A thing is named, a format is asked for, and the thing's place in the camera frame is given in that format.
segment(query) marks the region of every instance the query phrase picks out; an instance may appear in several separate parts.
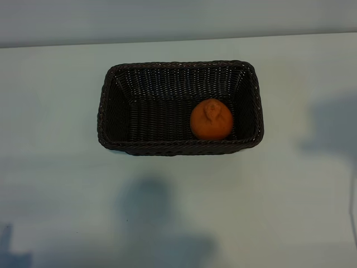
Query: table surface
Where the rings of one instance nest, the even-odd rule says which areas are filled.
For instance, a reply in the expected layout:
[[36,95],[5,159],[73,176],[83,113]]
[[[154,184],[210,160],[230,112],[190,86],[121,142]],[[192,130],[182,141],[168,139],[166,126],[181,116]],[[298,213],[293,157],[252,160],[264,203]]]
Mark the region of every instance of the table surface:
[[[111,66],[233,59],[259,79],[257,147],[99,144]],[[355,268],[356,66],[357,33],[0,49],[5,267]]]

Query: orange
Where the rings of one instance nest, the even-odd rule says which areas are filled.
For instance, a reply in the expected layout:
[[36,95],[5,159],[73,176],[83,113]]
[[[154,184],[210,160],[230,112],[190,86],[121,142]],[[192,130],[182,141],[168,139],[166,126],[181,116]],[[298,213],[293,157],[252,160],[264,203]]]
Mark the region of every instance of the orange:
[[233,116],[226,105],[217,99],[206,99],[191,113],[191,131],[202,140],[222,140],[233,128]]

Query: rectangular basket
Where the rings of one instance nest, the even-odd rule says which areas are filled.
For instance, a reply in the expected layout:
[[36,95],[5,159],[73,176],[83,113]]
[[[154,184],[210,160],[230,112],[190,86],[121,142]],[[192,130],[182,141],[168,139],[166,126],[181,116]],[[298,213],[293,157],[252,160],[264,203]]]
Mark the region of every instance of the rectangular basket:
[[[198,140],[190,115],[209,98],[232,112],[232,133]],[[104,81],[98,139],[131,155],[218,155],[254,147],[263,138],[263,114],[254,68],[243,61],[139,63],[112,67]]]

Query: white wall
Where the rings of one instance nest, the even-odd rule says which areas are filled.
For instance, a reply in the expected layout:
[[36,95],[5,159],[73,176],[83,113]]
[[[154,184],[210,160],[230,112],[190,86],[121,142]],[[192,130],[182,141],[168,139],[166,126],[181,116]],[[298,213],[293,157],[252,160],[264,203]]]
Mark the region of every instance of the white wall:
[[0,47],[357,29],[354,0],[3,0]]

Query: woven texture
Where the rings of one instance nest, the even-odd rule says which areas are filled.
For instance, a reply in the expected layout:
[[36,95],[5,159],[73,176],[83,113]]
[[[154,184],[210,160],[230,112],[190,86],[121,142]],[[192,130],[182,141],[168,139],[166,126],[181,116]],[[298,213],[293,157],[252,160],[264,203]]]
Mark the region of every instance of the woven texture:
[[[232,112],[232,133],[198,140],[190,115],[215,98]],[[242,61],[122,64],[105,77],[98,113],[99,142],[132,155],[229,154],[263,138],[263,115],[254,68]]]

